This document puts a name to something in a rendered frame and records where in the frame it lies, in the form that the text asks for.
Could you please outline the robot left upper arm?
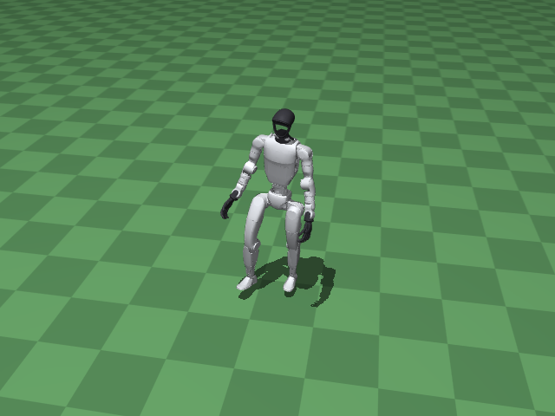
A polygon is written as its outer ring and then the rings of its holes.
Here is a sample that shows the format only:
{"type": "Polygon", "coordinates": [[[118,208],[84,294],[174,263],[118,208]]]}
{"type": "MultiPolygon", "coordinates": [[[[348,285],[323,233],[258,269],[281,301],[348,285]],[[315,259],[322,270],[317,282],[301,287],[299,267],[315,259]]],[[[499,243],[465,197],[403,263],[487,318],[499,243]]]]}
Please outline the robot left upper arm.
{"type": "Polygon", "coordinates": [[[298,144],[297,156],[302,161],[301,166],[304,174],[304,178],[301,179],[300,186],[303,190],[309,190],[310,180],[313,179],[313,152],[310,147],[298,144]]]}

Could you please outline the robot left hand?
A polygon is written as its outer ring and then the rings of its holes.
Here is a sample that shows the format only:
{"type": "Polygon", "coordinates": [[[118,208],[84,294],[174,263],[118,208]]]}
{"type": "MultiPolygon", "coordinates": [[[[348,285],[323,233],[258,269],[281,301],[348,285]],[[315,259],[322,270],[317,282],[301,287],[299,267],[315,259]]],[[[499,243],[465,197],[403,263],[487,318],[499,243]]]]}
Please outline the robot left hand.
{"type": "Polygon", "coordinates": [[[305,242],[310,238],[310,233],[312,230],[312,222],[314,222],[313,219],[310,219],[310,212],[307,211],[304,214],[304,228],[303,230],[298,234],[298,236],[301,236],[303,234],[303,237],[300,240],[297,240],[299,243],[305,242]]]}

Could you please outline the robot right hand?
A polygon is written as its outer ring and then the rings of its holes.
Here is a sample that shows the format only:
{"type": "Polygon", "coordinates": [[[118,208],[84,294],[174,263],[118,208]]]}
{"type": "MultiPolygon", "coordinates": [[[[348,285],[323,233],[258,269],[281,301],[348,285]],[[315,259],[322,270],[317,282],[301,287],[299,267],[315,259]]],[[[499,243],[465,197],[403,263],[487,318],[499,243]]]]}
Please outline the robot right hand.
{"type": "Polygon", "coordinates": [[[232,206],[233,201],[234,201],[234,200],[235,200],[235,201],[238,200],[238,198],[236,198],[237,195],[238,195],[238,191],[237,191],[237,190],[234,190],[234,191],[232,192],[232,194],[230,194],[230,197],[229,197],[229,198],[226,200],[226,202],[224,203],[224,205],[223,205],[223,207],[222,207],[222,209],[221,209],[221,211],[220,211],[221,217],[222,217],[223,219],[228,218],[227,212],[228,212],[229,208],[232,206]]]}

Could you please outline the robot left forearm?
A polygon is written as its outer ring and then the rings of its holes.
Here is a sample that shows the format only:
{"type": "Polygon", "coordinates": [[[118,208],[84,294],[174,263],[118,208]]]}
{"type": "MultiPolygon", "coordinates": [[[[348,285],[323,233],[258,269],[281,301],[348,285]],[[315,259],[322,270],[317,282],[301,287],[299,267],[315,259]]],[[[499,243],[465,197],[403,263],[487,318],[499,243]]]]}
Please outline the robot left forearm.
{"type": "Polygon", "coordinates": [[[316,189],[315,189],[315,184],[314,184],[314,180],[311,179],[310,183],[309,183],[309,190],[304,192],[304,209],[305,212],[304,214],[309,211],[310,212],[310,219],[313,219],[315,217],[315,195],[316,195],[316,189]]]}

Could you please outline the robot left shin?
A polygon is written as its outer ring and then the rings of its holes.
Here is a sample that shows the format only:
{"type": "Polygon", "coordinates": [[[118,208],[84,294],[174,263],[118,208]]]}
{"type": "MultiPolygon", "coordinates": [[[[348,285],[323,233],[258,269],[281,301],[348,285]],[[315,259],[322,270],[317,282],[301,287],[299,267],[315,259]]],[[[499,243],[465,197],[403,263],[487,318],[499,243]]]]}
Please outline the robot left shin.
{"type": "Polygon", "coordinates": [[[287,254],[288,266],[290,267],[290,276],[293,274],[294,278],[296,277],[297,263],[300,257],[300,244],[301,243],[298,243],[297,250],[289,249],[287,254]]]}

